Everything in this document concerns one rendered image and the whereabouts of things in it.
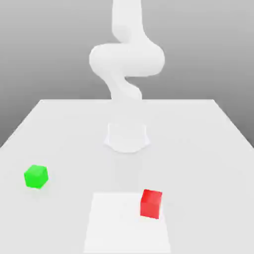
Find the small green cube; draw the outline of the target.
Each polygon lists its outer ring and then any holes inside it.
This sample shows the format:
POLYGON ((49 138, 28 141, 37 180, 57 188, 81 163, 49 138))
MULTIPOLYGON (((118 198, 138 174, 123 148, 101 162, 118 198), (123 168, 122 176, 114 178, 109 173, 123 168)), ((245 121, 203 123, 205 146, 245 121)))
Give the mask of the small green cube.
POLYGON ((24 180, 27 187, 40 189, 49 179, 45 166, 31 165, 24 172, 24 180))

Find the small red cube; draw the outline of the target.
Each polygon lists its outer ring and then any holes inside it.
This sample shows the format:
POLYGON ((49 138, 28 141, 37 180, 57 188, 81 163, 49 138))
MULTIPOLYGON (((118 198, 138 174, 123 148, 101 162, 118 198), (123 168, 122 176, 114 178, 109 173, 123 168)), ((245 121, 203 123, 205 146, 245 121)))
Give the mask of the small red cube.
POLYGON ((162 192, 144 189, 140 200, 140 216, 159 219, 162 192))

